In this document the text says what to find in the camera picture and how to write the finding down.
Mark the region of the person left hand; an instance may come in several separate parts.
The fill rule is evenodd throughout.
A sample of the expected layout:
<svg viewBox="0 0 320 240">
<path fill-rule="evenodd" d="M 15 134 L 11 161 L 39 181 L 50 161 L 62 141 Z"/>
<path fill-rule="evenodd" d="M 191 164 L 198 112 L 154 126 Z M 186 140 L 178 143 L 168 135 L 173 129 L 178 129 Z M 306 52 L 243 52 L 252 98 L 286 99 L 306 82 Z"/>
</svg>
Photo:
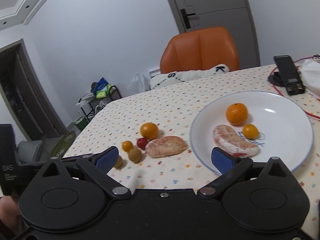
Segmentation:
<svg viewBox="0 0 320 240">
<path fill-rule="evenodd" d="M 11 230 L 17 228 L 20 210 L 18 202 L 11 196 L 1 198 L 1 222 Z"/>
</svg>

